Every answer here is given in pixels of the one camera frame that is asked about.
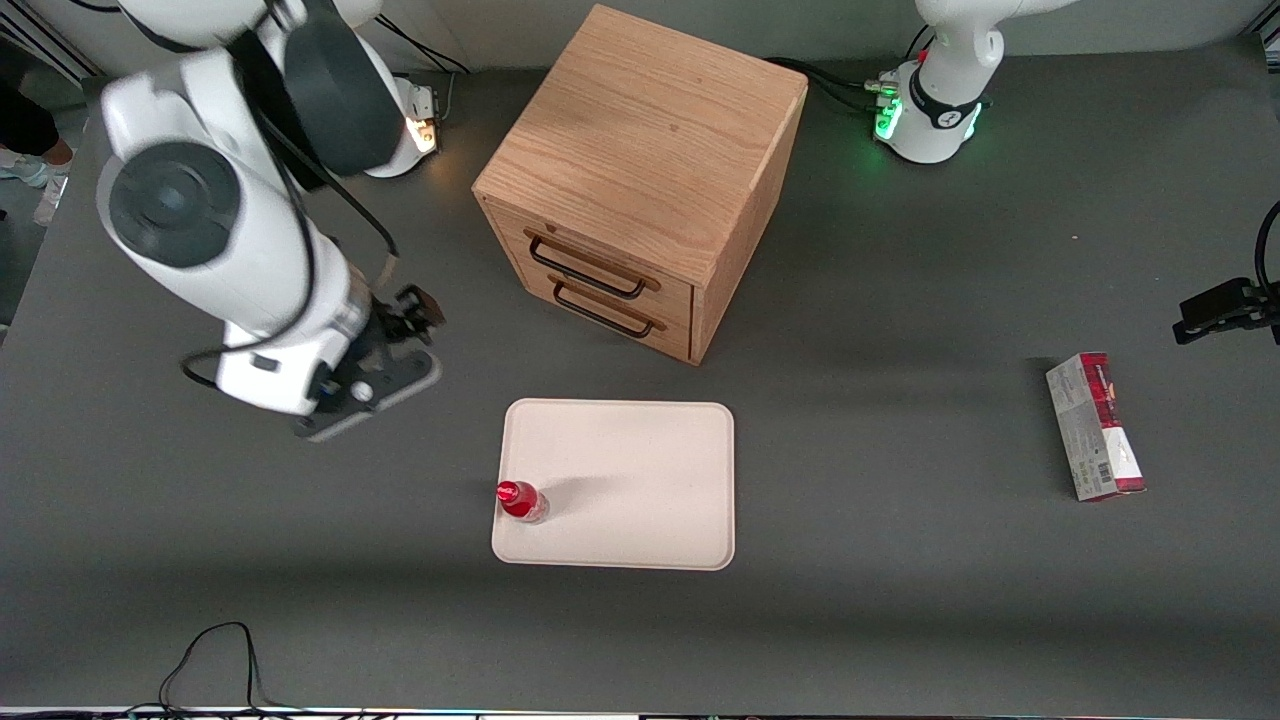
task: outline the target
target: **person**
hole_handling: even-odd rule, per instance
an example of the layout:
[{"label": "person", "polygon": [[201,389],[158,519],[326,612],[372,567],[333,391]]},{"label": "person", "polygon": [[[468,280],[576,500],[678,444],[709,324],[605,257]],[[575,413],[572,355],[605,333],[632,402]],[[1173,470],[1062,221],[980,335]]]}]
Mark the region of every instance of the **person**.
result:
[{"label": "person", "polygon": [[45,190],[36,223],[49,225],[52,220],[74,156],[49,110],[0,79],[0,179],[17,178]]}]

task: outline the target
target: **wall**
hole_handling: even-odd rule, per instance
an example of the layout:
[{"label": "wall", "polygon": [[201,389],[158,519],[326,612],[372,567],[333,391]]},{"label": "wall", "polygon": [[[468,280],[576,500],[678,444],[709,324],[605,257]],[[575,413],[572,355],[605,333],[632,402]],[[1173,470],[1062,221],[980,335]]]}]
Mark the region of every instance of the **wall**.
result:
[{"label": "wall", "polygon": [[[164,63],[120,15],[67,0],[26,0],[104,70],[125,74]],[[114,0],[97,0],[111,4]],[[184,1],[207,8],[218,0]],[[476,68],[549,65],[594,0],[387,0],[410,35]],[[608,0],[621,10],[753,55],[803,59],[900,54],[920,27],[908,0]],[[1082,0],[1002,26],[1010,54],[1123,53],[1192,47],[1238,33],[1266,0]],[[428,67],[411,47],[369,24],[393,70]]]}]

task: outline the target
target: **wooden box top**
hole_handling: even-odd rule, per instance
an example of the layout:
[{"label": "wooden box top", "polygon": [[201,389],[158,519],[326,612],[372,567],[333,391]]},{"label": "wooden box top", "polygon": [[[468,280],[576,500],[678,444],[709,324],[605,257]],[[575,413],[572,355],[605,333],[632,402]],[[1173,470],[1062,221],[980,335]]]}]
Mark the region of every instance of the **wooden box top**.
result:
[{"label": "wooden box top", "polygon": [[474,190],[704,286],[806,87],[596,5]]}]

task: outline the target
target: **red and white box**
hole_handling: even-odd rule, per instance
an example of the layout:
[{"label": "red and white box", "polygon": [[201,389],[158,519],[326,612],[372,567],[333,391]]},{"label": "red and white box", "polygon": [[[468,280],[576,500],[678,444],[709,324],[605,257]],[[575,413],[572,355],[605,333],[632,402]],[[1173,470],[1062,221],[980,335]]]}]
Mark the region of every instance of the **red and white box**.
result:
[{"label": "red and white box", "polygon": [[1075,497],[1093,502],[1147,489],[1116,416],[1116,388],[1107,354],[1082,352],[1044,377],[1071,462]]}]

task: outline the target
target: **sneaker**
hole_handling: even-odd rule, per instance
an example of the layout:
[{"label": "sneaker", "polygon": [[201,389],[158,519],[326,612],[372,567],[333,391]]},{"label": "sneaker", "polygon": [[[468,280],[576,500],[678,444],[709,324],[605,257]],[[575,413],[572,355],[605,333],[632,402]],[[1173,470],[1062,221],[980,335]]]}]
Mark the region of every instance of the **sneaker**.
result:
[{"label": "sneaker", "polygon": [[36,213],[32,219],[36,224],[47,228],[49,223],[54,222],[54,213],[58,210],[58,202],[63,199],[63,191],[67,190],[67,176],[72,172],[72,164],[49,167],[47,168],[47,182],[45,184],[45,193],[40,196],[40,204],[36,205]]},{"label": "sneaker", "polygon": [[12,168],[0,168],[0,179],[20,179],[31,187],[45,187],[50,168],[44,160],[22,155]]}]

